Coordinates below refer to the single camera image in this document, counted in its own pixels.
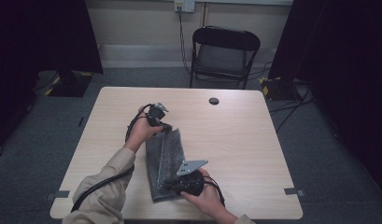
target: chair backrest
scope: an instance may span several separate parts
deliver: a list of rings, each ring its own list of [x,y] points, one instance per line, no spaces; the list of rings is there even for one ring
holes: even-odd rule
[[[193,33],[195,43],[228,49],[241,49],[247,51],[258,50],[260,39],[249,31],[235,30],[218,26],[205,26]]]

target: beige sleeve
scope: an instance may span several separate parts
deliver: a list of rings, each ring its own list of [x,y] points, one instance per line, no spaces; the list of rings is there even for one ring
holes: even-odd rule
[[[234,224],[255,224],[247,215],[243,215],[240,218],[238,218]]]
[[[134,164],[135,154],[132,150],[121,148],[111,158],[98,175],[85,177],[74,193],[73,201],[87,189],[113,175],[130,169]],[[125,190],[131,175],[111,182],[91,193],[81,204],[79,210],[69,214],[63,223],[123,223],[121,209],[125,201]]]

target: white wall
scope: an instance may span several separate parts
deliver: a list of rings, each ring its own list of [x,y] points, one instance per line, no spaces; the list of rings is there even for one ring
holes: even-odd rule
[[[173,52],[180,50],[179,18],[172,1],[87,0],[86,3],[97,44],[121,45],[122,49],[124,46],[130,49],[140,47],[141,50],[155,50],[154,47],[159,50],[165,47]],[[290,6],[197,2],[194,13],[182,14],[186,49],[190,52],[191,35],[204,23],[220,25],[245,29],[257,35],[261,40],[257,63],[272,61],[289,12]],[[102,60],[119,60],[112,55],[106,48]],[[164,59],[182,62],[177,55]]]

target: gray carpet floor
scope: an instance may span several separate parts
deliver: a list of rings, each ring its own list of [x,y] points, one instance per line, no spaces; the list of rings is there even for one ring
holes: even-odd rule
[[[54,74],[41,73],[37,86]],[[101,88],[188,88],[188,85],[189,76],[183,68],[107,68],[104,75],[92,79],[82,98],[47,97],[43,95],[47,87],[35,91],[37,97],[32,110],[3,144],[0,223],[61,222],[50,217],[52,201],[46,200],[46,195],[60,187]],[[239,89],[236,83],[201,80],[194,82],[194,88]],[[307,86],[298,88],[304,94]],[[258,79],[250,80],[248,89],[260,91]],[[296,102],[267,102],[267,105],[273,110]],[[276,127],[289,112],[271,114]],[[81,118],[83,123],[78,127]],[[380,189],[357,158],[336,139],[334,126],[317,103],[300,106],[277,135],[295,188],[306,194],[300,197],[304,216],[299,220],[257,220],[257,223],[382,224]]]

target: wall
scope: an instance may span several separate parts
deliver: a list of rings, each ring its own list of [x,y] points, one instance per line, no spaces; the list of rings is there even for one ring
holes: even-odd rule
[[[122,62],[123,57],[134,57],[133,62],[144,60],[146,55],[150,62],[155,60],[152,55],[156,55],[158,61],[181,64],[179,18],[172,1],[86,3],[97,44],[103,45],[104,66],[108,66],[108,61]],[[289,12],[290,6],[196,2],[194,13],[182,14],[187,59],[191,58],[191,36],[204,24],[249,30],[262,42],[256,63],[272,61]]]

